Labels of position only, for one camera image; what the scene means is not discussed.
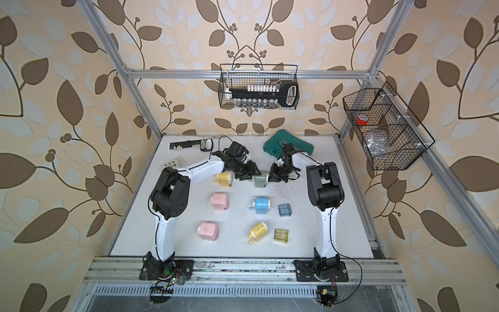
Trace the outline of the yellow pencil sharpener back row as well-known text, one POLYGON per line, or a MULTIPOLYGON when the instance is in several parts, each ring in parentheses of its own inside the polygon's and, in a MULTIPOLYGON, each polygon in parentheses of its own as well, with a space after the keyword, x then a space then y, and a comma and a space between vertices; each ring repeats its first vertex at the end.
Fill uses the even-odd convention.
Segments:
POLYGON ((227 171, 214 176, 214 182, 221 187, 232 187, 235 175, 233 172, 227 171))

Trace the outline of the yellow pencil sharpener row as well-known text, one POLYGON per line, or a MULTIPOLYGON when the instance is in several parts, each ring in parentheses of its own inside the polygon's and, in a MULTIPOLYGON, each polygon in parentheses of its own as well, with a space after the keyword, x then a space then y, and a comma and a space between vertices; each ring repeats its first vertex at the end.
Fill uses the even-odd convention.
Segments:
POLYGON ((259 242, 263 238, 265 238, 268 234, 268 226, 265 222, 260 222, 256 226, 254 226, 248 235, 248 244, 251 245, 253 243, 259 242))
POLYGON ((214 182, 221 187, 232 187, 235 175, 233 172, 227 171, 214 176, 214 182))

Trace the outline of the green pencil sharpener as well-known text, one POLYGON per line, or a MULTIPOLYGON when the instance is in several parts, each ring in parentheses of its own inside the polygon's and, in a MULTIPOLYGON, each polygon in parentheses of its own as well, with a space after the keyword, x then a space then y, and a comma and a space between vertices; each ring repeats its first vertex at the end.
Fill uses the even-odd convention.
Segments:
POLYGON ((268 179, 268 172, 262 172, 260 175, 252 177, 253 185, 256 188, 265 188, 268 184, 268 179))

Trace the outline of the blue clear sharpener tray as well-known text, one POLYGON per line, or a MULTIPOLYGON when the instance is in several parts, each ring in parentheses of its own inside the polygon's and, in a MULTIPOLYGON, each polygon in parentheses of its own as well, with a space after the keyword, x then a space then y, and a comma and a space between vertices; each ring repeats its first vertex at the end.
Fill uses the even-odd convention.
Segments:
POLYGON ((278 205, 278 212, 279 212, 280 217, 290 217, 292 215, 291 205, 288 203, 279 204, 278 205))

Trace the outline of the blue pencil sharpener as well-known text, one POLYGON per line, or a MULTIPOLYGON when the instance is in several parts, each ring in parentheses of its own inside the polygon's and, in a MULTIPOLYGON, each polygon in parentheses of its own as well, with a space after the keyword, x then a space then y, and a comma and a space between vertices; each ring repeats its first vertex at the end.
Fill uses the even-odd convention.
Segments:
POLYGON ((257 197, 249 209, 256 214, 266 215, 270 210, 270 199, 267 197, 257 197))

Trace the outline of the pink pencil sharpener row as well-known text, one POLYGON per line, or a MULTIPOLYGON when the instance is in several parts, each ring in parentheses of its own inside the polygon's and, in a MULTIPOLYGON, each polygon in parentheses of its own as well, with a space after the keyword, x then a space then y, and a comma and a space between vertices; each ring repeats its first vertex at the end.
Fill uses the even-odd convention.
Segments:
POLYGON ((198 236, 206 241, 215 241, 218 238, 218 225, 213 222, 202 222, 196 231, 198 236))
POLYGON ((227 210, 229 207, 229 196, 226 193, 214 193, 209 202, 215 210, 227 210))

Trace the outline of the yellow pencil sharpener front row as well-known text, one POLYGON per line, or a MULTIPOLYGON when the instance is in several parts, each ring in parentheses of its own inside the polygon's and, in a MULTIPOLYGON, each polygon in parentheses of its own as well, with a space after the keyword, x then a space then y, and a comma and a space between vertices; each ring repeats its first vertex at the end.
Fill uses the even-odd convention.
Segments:
POLYGON ((265 238, 268 234, 268 226, 265 222, 260 222, 256 226, 254 226, 248 235, 248 244, 251 245, 253 243, 259 242, 263 238, 265 238))

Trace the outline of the pink pencil sharpener front row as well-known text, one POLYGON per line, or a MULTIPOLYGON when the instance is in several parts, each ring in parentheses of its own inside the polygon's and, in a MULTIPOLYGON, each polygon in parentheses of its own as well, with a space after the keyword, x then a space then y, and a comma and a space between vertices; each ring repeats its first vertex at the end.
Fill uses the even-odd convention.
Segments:
POLYGON ((198 236, 206 241, 215 241, 218 238, 218 225, 213 222, 202 222, 196 231, 198 236))

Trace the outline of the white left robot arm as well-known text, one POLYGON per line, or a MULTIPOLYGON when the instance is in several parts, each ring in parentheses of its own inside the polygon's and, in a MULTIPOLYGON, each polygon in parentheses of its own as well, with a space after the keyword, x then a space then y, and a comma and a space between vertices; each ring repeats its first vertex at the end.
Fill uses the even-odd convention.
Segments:
POLYGON ((249 159, 248 149, 235 141, 194 165, 180 169, 167 166, 162 170, 148 200, 150 212, 158 218, 151 250, 155 260, 165 262, 174 255, 178 216, 187 208, 191 186, 224 172, 234 173, 240 181, 261 174, 257 164, 249 159))

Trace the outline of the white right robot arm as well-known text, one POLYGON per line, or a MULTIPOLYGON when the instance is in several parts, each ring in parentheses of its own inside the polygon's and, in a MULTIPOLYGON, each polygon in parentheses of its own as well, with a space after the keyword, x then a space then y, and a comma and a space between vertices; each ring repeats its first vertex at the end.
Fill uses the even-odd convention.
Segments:
POLYGON ((337 164, 318 162, 291 143, 281 147, 282 156, 272 164, 269 182, 291 181, 291 174, 305 174, 307 195, 317 212, 317 243, 314 256, 319 259, 339 258, 336 243, 336 221, 345 193, 337 164))

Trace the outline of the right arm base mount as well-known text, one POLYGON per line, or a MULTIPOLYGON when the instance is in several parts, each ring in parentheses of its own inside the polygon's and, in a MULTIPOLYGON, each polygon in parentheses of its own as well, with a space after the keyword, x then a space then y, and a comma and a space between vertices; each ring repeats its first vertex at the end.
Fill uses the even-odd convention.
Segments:
POLYGON ((294 260, 296 279, 299 282, 348 282, 349 276, 345 262, 339 254, 335 257, 321 257, 314 250, 314 257, 310 261, 294 260))

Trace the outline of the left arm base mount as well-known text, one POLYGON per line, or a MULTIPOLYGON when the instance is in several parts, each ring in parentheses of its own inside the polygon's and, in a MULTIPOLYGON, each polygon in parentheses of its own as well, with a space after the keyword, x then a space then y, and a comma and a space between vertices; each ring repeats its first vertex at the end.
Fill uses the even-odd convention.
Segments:
POLYGON ((167 260, 161 261, 148 252, 142 259, 142 269, 140 271, 140 280, 168 280, 185 279, 189 280, 193 273, 194 261, 175 259, 175 254, 167 260))

